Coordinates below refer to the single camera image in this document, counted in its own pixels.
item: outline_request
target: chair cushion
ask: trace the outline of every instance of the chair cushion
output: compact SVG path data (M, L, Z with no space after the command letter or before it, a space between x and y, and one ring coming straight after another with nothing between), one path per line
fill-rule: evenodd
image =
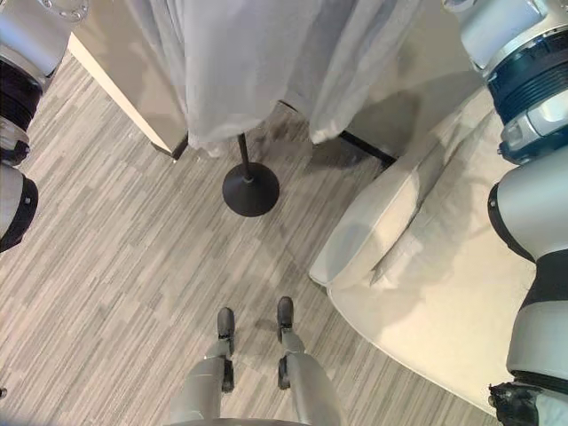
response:
M513 167L496 152L501 129L491 113L463 140L373 279L328 291L371 343L490 413L487 386L510 380L511 329L535 270L486 213Z
M479 91L367 186L320 251L310 269L312 280L339 288L368 275L405 231L455 148L490 105L489 92Z

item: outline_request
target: floor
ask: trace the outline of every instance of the floor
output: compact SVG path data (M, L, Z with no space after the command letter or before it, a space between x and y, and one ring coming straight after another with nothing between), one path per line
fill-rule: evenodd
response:
M284 106L249 134L280 178L268 215L223 204L233 149L174 163L66 57L30 130L23 169L40 189L25 240L0 263L0 424L160 425L170 397L237 313L236 389L226 416L295 420L276 386L280 296L353 425L494 425L360 338L307 270L379 162L339 141L313 147Z

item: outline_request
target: curtain fold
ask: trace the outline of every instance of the curtain fold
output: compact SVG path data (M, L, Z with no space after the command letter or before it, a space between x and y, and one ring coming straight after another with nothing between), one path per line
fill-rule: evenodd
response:
M284 100L314 143L365 102L422 0L127 0L185 113L189 145L219 154Z

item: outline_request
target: black round base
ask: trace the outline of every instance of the black round base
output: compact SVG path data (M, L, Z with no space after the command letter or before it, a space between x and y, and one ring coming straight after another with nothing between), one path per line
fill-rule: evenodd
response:
M276 175L258 162L249 165L253 179L243 177L243 166L233 167L223 182L223 199L227 206L244 217L257 217L268 213L280 196L280 184Z

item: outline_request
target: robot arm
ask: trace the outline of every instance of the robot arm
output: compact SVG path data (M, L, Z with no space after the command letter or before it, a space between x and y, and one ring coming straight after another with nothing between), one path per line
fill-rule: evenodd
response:
M568 424L568 1L445 0L485 78L519 167L490 193L491 223L537 275L512 331L512 383L490 387L506 426Z
M18 166L28 126L61 62L88 0L0 0L0 251L21 241L38 202Z

